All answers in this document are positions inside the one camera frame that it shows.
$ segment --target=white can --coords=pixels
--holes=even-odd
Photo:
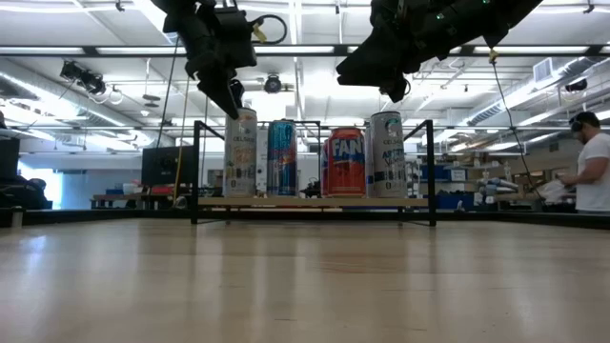
[[[239,109],[233,120],[227,115],[225,130],[226,197],[253,197],[256,190],[256,111]]]
[[[374,169],[373,162],[373,141],[371,139],[371,126],[368,126],[364,131],[364,177],[366,178],[366,197],[375,197],[374,185]]]
[[[406,174],[400,113],[384,111],[373,114],[371,141],[375,196],[404,197]]]

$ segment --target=ceiling beam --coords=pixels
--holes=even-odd
[[[255,45],[257,56],[269,57],[341,57],[357,46],[347,44],[295,44]],[[503,58],[507,57],[610,57],[606,45],[503,45],[495,47]],[[171,58],[171,46],[0,46],[1,57],[61,57],[61,58]],[[463,45],[452,49],[449,56],[488,57],[486,46]],[[184,48],[178,48],[176,57],[186,57]]]

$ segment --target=cable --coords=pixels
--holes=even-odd
[[[70,90],[70,88],[72,87],[72,85],[74,84],[76,80],[72,80],[72,82],[70,82],[70,84],[66,87],[66,89],[61,93],[61,95],[59,95],[59,97],[57,98],[57,100],[61,100],[64,95],[66,95],[66,93]],[[24,130],[21,130],[19,133],[17,133],[13,139],[17,139],[19,138],[19,136],[24,133],[24,131],[28,131],[32,126],[34,126],[34,124],[36,124],[38,122],[38,120],[40,120],[40,118],[34,120],[31,124],[27,125],[26,128]]]
[[[172,88],[172,79],[173,79],[173,67],[175,66],[175,59],[178,55],[178,44],[180,43],[179,39],[175,40],[175,48],[173,49],[173,58],[172,58],[172,69],[170,70],[170,78],[168,79],[168,88],[165,91],[165,102],[163,104],[163,114],[161,114],[161,125],[159,127],[159,136],[156,139],[156,149],[159,149],[159,144],[161,144],[161,134],[163,134],[163,125],[165,124],[165,114],[168,109],[168,102],[170,100],[170,89]]]
[[[282,19],[280,16],[275,15],[275,14],[265,14],[265,15],[259,16],[258,18],[256,18],[251,23],[253,23],[253,26],[255,24],[258,24],[258,26],[260,27],[260,26],[263,25],[263,23],[265,22],[266,18],[271,18],[271,19],[277,20],[282,25],[282,27],[284,28],[284,33],[282,34],[281,38],[276,39],[274,41],[261,42],[259,40],[254,40],[252,42],[255,43],[255,44],[263,44],[263,45],[275,45],[275,44],[279,44],[279,43],[283,42],[284,39],[286,39],[286,36],[288,35],[288,26],[286,25],[286,22],[284,21],[284,19]]]
[[[517,140],[518,153],[521,156],[521,161],[523,162],[523,167],[525,167],[525,172],[527,174],[527,181],[530,183],[530,186],[532,187],[532,189],[538,196],[538,199],[540,201],[540,204],[542,204],[542,207],[546,208],[544,199],[538,192],[538,188],[536,187],[536,185],[534,185],[534,182],[532,181],[532,173],[530,173],[530,169],[527,166],[527,162],[525,162],[525,155],[523,154],[523,146],[521,145],[521,142],[519,140],[519,135],[517,134],[517,128],[513,125],[513,114],[511,114],[511,110],[506,105],[506,98],[504,97],[504,91],[502,90],[502,86],[499,83],[498,71],[496,70],[496,57],[498,57],[498,56],[492,55],[492,53],[495,53],[495,52],[493,50],[492,50],[492,52],[490,52],[490,62],[489,63],[491,63],[492,67],[494,67],[494,75],[496,76],[496,83],[498,83],[499,94],[502,97],[502,103],[504,104],[504,108],[506,109],[506,112],[508,113],[508,120],[511,125],[511,132],[513,133],[513,135],[515,136],[515,139]]]

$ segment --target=air vent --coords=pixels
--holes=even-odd
[[[534,66],[534,82],[546,81],[553,76],[553,60],[545,58]]]

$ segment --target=energy drink can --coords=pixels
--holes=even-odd
[[[292,120],[275,120],[267,139],[267,195],[296,196],[296,129]]]
[[[371,116],[374,192],[377,197],[405,197],[406,174],[402,120],[396,111]]]
[[[364,137],[360,129],[334,129],[328,150],[328,195],[363,197],[366,194]]]
[[[324,141],[322,145],[322,152],[320,157],[320,194],[322,197],[328,196],[328,139]]]
[[[235,120],[227,115],[223,192],[226,197],[252,197],[256,190],[256,112],[238,112]]]

